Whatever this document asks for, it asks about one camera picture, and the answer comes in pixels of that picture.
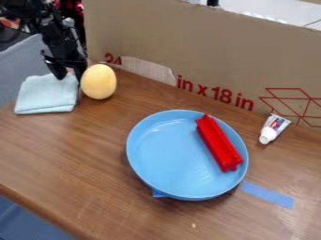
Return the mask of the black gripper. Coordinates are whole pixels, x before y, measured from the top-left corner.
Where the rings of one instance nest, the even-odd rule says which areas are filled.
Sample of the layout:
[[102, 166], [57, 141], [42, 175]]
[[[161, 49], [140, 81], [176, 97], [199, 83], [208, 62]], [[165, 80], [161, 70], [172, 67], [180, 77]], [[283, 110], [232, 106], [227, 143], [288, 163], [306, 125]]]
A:
[[65, 68], [73, 68], [73, 74], [77, 81], [86, 70], [88, 63], [85, 56], [73, 51], [69, 55], [54, 55], [49, 51], [41, 51], [46, 67], [57, 80], [62, 80], [68, 72]]

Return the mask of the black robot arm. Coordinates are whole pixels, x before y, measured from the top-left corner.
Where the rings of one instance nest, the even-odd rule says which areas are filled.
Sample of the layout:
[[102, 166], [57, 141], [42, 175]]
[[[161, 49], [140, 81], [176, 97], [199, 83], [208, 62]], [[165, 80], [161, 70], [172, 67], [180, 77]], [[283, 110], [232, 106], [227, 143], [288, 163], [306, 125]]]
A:
[[41, 51], [46, 67], [57, 80], [62, 80], [68, 69], [73, 70], [76, 80], [88, 67], [85, 55], [77, 50], [80, 42], [72, 27], [64, 24], [62, 17], [52, 0], [0, 0], [0, 18], [17, 19], [18, 27], [7, 38], [0, 37], [5, 44], [18, 38], [25, 26], [39, 35], [48, 51]]

